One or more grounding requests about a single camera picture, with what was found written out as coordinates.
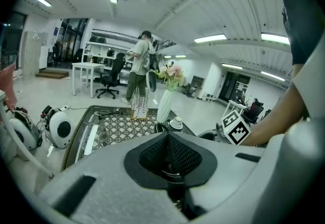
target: backpack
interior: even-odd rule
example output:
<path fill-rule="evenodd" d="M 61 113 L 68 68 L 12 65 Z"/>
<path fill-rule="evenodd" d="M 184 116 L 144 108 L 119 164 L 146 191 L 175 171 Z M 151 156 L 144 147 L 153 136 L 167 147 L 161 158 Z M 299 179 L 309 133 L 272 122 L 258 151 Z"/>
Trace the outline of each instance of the backpack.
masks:
<path fill-rule="evenodd" d="M 148 50 L 144 54 L 143 68 L 147 71 L 150 70 L 150 54 L 149 54 L 150 46 L 148 44 Z"/>
<path fill-rule="evenodd" d="M 148 50 L 144 55 L 144 62 L 143 62 L 143 68 L 145 68 L 147 71 L 150 70 L 158 70 L 158 60 L 156 54 L 150 54 L 150 44 L 148 45 Z"/>

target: pink object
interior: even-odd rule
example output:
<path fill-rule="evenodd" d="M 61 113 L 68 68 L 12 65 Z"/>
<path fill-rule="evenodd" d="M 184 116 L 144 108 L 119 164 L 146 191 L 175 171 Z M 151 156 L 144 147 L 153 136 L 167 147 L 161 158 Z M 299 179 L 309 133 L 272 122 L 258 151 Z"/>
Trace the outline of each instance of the pink object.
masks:
<path fill-rule="evenodd" d="M 176 70 L 174 66 L 171 66 L 170 68 L 167 69 L 167 73 L 169 76 L 173 76 L 175 74 Z"/>
<path fill-rule="evenodd" d="M 166 66 L 160 67 L 159 70 L 160 72 L 165 72 L 167 70 L 167 67 Z"/>
<path fill-rule="evenodd" d="M 0 71 L 0 89 L 6 93 L 5 103 L 11 111 L 14 111 L 17 104 L 13 82 L 14 70 L 15 64 L 11 64 Z"/>
<path fill-rule="evenodd" d="M 180 76 L 182 74 L 182 67 L 179 65 L 173 65 L 172 68 L 176 70 L 175 76 Z"/>

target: white table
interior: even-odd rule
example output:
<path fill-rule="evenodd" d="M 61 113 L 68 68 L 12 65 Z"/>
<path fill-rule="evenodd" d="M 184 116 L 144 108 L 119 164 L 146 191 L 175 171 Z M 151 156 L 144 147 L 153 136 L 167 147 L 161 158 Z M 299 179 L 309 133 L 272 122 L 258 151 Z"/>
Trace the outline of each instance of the white table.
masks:
<path fill-rule="evenodd" d="M 11 125 L 7 117 L 7 113 L 4 107 L 4 100 L 5 100 L 5 93 L 2 90 L 0 90 L 0 115 L 9 135 L 12 137 L 14 142 L 17 144 L 18 148 L 27 157 L 27 159 L 30 162 L 32 162 L 38 169 L 40 169 L 41 171 L 46 173 L 50 178 L 52 178 L 54 174 L 49 169 L 45 168 L 39 161 L 37 161 L 37 159 L 30 153 L 30 151 L 26 148 L 26 146 L 22 143 L 20 138 L 17 136 L 14 127 Z"/>
<path fill-rule="evenodd" d="M 240 109 L 240 112 L 239 112 L 240 115 L 243 113 L 244 109 L 247 108 L 246 106 L 244 106 L 242 104 L 239 104 L 239 103 L 237 103 L 235 101 L 229 100 L 228 105 L 225 108 L 225 111 L 224 111 L 221 118 L 223 118 L 227 114 L 227 111 L 228 111 L 230 105 L 233 106 L 230 112 L 232 112 L 234 109 L 237 110 L 239 108 Z"/>
<path fill-rule="evenodd" d="M 93 72 L 95 69 L 103 68 L 104 64 L 90 63 L 90 62 L 77 62 L 72 64 L 72 92 L 73 96 L 76 95 L 75 86 L 75 70 L 80 68 L 80 83 L 82 84 L 82 70 L 86 69 L 86 87 L 88 87 L 88 70 L 90 70 L 90 97 L 93 98 Z"/>

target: wooden step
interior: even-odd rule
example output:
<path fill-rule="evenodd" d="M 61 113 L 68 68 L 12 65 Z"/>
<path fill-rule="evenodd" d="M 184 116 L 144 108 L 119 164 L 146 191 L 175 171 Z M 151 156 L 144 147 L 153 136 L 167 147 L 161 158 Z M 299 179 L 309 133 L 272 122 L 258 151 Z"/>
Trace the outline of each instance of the wooden step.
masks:
<path fill-rule="evenodd" d="M 50 78 L 50 79 L 62 79 L 68 75 L 69 75 L 69 73 L 67 73 L 67 75 L 64 75 L 64 74 L 47 73 L 47 72 L 40 72 L 40 73 L 35 74 L 36 77 Z"/>
<path fill-rule="evenodd" d="M 69 76 L 69 72 L 66 71 L 54 71 L 54 70 L 41 70 L 40 73 L 48 73 L 48 74 L 58 74 L 58 75 L 64 75 L 65 77 Z"/>

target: forearm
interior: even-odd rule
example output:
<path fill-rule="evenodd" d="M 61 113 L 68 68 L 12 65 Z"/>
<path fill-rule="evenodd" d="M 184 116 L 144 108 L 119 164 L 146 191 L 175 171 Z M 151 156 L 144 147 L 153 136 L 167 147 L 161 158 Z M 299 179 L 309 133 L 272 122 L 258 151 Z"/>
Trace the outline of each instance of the forearm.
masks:
<path fill-rule="evenodd" d="M 252 133 L 242 144 L 263 144 L 274 135 L 285 133 L 301 119 L 304 109 L 305 104 L 298 90 L 291 84 L 270 114 L 252 127 Z"/>
<path fill-rule="evenodd" d="M 131 52 L 131 51 L 128 51 L 126 54 L 129 56 L 135 57 L 135 58 L 138 58 L 140 56 L 139 54 Z"/>

